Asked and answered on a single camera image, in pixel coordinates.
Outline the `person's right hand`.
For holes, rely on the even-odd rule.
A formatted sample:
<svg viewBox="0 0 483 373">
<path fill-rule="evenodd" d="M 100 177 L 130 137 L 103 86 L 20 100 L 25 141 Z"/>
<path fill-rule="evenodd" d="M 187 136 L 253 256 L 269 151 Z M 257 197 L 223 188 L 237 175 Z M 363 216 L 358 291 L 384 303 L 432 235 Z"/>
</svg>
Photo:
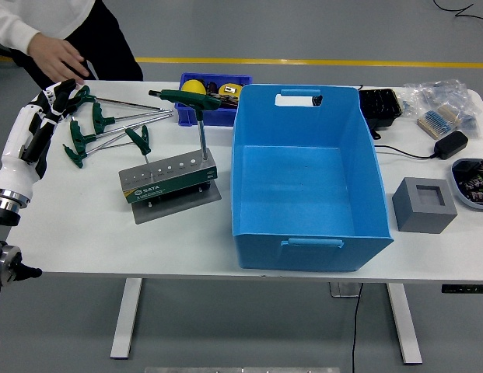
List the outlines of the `person's right hand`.
<svg viewBox="0 0 483 373">
<path fill-rule="evenodd" d="M 28 44 L 27 54 L 52 81 L 74 79 L 83 82 L 89 70 L 82 64 L 84 57 L 66 40 L 36 33 Z"/>
</svg>

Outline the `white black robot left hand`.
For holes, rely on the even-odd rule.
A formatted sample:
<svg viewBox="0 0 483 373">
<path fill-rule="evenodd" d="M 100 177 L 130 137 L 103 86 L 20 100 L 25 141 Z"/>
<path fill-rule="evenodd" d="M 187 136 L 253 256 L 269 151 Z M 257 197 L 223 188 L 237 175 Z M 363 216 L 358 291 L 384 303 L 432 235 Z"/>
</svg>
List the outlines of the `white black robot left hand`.
<svg viewBox="0 0 483 373">
<path fill-rule="evenodd" d="M 44 177 L 51 138 L 77 87 L 74 79 L 41 91 L 20 111 L 2 153 L 0 198 L 24 208 L 33 197 L 33 185 Z"/>
</svg>

